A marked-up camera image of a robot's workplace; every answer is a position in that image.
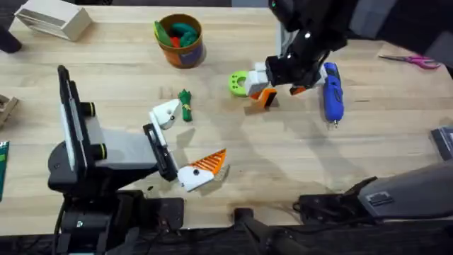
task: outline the white box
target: white box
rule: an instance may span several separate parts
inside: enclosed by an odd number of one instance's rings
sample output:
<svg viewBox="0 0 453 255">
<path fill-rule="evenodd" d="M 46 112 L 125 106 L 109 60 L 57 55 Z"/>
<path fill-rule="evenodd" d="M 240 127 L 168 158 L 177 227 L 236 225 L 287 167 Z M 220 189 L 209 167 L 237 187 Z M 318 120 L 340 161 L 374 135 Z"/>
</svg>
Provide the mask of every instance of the white box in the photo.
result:
<svg viewBox="0 0 453 255">
<path fill-rule="evenodd" d="M 84 8 L 62 0 L 29 0 L 14 15 L 30 29 L 71 41 L 92 22 Z"/>
</svg>

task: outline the green object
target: green object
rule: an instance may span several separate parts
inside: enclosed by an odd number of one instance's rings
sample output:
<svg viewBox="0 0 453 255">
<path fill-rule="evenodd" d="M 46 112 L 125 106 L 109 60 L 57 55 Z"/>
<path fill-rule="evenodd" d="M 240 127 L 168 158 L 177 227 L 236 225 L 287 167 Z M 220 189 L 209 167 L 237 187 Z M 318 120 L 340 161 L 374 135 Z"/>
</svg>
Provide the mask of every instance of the green object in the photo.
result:
<svg viewBox="0 0 453 255">
<path fill-rule="evenodd" d="M 0 142 L 0 201 L 5 185 L 6 161 L 8 160 L 9 142 Z"/>
<path fill-rule="evenodd" d="M 185 32 L 183 37 L 179 40 L 179 45 L 181 47 L 187 47 L 192 45 L 197 39 L 197 34 L 194 34 L 192 32 Z"/>
<path fill-rule="evenodd" d="M 178 94 L 179 100 L 183 104 L 183 120 L 184 121 L 192 121 L 192 109 L 190 108 L 190 99 L 192 98 L 192 94 L 189 91 L 183 89 Z"/>
<path fill-rule="evenodd" d="M 241 84 L 241 81 L 245 82 L 246 79 L 247 71 L 237 71 L 229 77 L 229 90 L 233 95 L 247 97 L 246 89 Z"/>
<path fill-rule="evenodd" d="M 173 47 L 170 37 L 168 36 L 164 27 L 158 21 L 154 21 L 154 32 L 157 34 L 157 39 L 159 39 L 159 42 L 169 47 Z"/>
<path fill-rule="evenodd" d="M 191 32 L 194 35 L 197 35 L 197 31 L 186 23 L 174 23 L 171 25 L 171 32 L 175 33 L 179 38 L 182 37 L 185 33 Z"/>
</svg>

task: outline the scissors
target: scissors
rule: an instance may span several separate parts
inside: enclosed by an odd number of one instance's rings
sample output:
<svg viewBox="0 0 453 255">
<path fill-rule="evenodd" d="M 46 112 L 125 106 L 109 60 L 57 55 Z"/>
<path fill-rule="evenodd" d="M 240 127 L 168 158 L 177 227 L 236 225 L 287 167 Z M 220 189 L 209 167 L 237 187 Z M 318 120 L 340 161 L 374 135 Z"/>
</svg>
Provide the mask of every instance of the scissors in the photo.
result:
<svg viewBox="0 0 453 255">
<path fill-rule="evenodd" d="M 386 60 L 395 60 L 395 61 L 402 61 L 411 64 L 416 64 L 423 69 L 437 69 L 440 67 L 440 63 L 429 58 L 423 56 L 412 56 L 412 57 L 399 57 L 399 56 L 388 56 L 388 55 L 380 55 L 379 57 L 384 58 Z"/>
</svg>

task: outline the black cable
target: black cable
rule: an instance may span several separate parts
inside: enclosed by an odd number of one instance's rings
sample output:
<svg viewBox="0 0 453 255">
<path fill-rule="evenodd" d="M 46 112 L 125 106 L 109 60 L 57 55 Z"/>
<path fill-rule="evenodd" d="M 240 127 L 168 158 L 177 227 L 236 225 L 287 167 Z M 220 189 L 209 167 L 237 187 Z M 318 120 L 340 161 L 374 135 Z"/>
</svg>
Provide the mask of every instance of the black cable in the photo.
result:
<svg viewBox="0 0 453 255">
<path fill-rule="evenodd" d="M 41 239 L 42 239 L 42 235 L 38 236 L 38 238 L 36 238 L 35 241 L 33 241 L 30 245 L 28 245 L 26 248 L 22 249 L 22 247 L 17 251 L 16 254 L 20 254 L 20 253 L 26 253 L 27 251 L 30 251 Z"/>
<path fill-rule="evenodd" d="M 146 252 L 146 255 L 149 254 L 149 252 L 151 251 L 151 248 L 153 247 L 153 243 L 157 241 L 157 239 L 161 238 L 163 235 L 164 232 L 163 231 L 160 231 L 156 234 L 156 236 L 153 237 L 153 239 L 149 240 L 148 243 L 149 243 L 149 246 L 148 246 L 148 250 Z"/>
<path fill-rule="evenodd" d="M 374 220 L 435 220 L 435 219 L 442 219 L 445 217 L 453 216 L 453 210 L 448 210 L 446 212 L 434 213 L 434 214 L 427 214 L 427 215 L 385 215 L 385 216 L 367 216 L 361 217 L 354 220 L 348 220 L 345 222 L 341 222 L 335 225 L 329 225 L 327 227 L 322 227 L 318 229 L 311 229 L 311 230 L 298 230 L 293 229 L 292 227 L 284 227 L 287 230 L 291 230 L 293 232 L 299 234 L 317 234 L 319 232 L 324 232 L 327 230 L 334 230 L 339 227 L 344 227 L 346 225 L 363 223 L 363 222 L 371 222 Z"/>
<path fill-rule="evenodd" d="M 58 242 L 57 239 L 58 239 L 58 234 L 59 234 L 59 228 L 60 228 L 60 226 L 62 224 L 63 212 L 66 209 L 67 199 L 68 198 L 64 197 L 62 206 L 61 206 L 61 208 L 59 209 L 59 212 L 58 212 L 57 222 L 55 223 L 54 235 L 53 235 L 53 238 L 52 238 L 52 255 L 56 255 L 57 254 L 57 242 Z"/>
<path fill-rule="evenodd" d="M 209 239 L 211 237 L 215 237 L 215 236 L 217 236 L 219 234 L 227 233 L 229 230 L 232 230 L 233 227 L 234 226 L 230 226 L 230 227 L 227 227 L 227 228 L 224 228 L 224 229 L 219 229 L 217 231 L 213 231 L 213 232 L 204 234 L 202 236 L 196 237 L 195 239 L 191 239 L 191 240 L 184 239 L 184 240 L 166 241 L 166 242 L 165 241 L 160 241 L 160 242 L 157 242 L 157 244 L 160 244 L 160 245 L 176 245 L 176 244 L 186 244 L 186 243 L 200 242 L 200 241 L 204 241 L 206 239 Z"/>
</svg>

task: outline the blue rotary tool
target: blue rotary tool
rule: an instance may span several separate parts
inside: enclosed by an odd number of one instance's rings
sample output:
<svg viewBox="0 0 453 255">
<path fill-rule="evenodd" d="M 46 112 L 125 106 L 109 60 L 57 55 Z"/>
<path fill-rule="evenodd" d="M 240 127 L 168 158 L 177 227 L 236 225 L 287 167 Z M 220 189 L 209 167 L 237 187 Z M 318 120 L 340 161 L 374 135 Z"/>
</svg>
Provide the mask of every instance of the blue rotary tool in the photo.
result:
<svg viewBox="0 0 453 255">
<path fill-rule="evenodd" d="M 333 123 L 335 128 L 337 128 L 338 122 L 345 112 L 340 73 L 335 63 L 324 63 L 324 68 L 327 73 L 326 83 L 323 87 L 324 114 L 327 121 Z"/>
</svg>

